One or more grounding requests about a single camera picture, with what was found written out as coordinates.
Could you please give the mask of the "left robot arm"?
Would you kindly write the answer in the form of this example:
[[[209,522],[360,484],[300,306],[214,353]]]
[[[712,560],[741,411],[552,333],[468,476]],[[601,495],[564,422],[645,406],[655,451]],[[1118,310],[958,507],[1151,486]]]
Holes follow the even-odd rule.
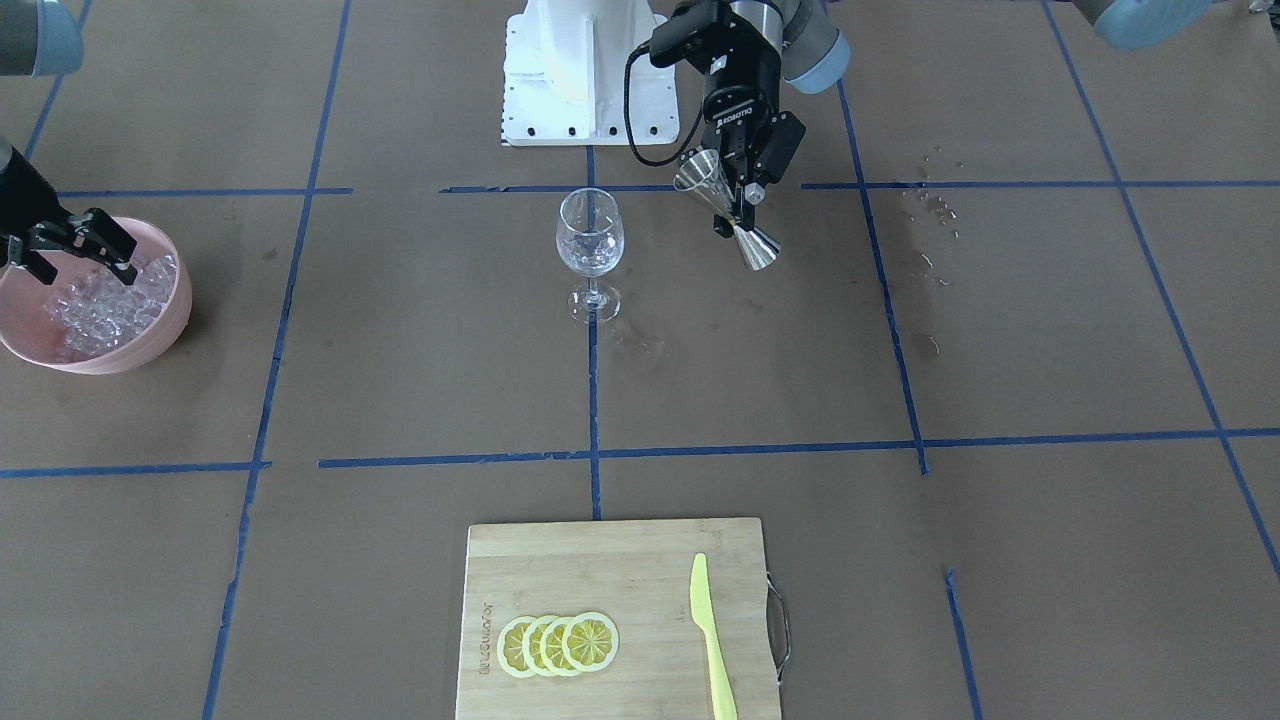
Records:
[[[827,17],[823,1],[733,1],[746,19],[776,9],[764,38],[777,41],[782,78],[800,94],[822,94],[844,78],[851,49],[842,31]],[[1110,47],[1138,51],[1162,44],[1196,23],[1210,1],[1073,1],[1094,35]]]

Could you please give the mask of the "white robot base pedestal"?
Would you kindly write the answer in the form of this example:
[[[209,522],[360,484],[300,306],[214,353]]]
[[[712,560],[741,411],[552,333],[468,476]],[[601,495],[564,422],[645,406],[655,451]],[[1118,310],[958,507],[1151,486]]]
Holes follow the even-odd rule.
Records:
[[[511,147],[678,140],[675,69],[630,53],[664,22],[648,1],[527,1],[506,22],[500,141]]]

